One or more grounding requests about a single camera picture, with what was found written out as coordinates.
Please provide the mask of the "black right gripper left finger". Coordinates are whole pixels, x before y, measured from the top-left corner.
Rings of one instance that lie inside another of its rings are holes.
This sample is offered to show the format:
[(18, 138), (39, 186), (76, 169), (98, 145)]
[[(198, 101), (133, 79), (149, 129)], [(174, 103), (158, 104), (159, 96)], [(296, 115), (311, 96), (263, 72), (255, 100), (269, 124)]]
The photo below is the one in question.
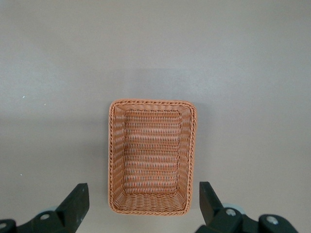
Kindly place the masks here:
[(74, 233), (89, 210), (87, 183), (80, 183), (55, 209), (44, 211), (18, 226), (13, 219), (2, 219), (2, 233)]

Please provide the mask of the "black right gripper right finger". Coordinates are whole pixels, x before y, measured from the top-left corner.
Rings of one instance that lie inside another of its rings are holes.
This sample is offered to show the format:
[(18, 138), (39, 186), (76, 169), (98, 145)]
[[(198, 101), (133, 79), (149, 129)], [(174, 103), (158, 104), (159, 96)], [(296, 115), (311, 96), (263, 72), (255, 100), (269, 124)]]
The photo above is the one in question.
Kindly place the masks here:
[(264, 214), (257, 221), (236, 208), (224, 207), (209, 182), (199, 184), (200, 210), (205, 224), (199, 233), (296, 233), (297, 229), (285, 218)]

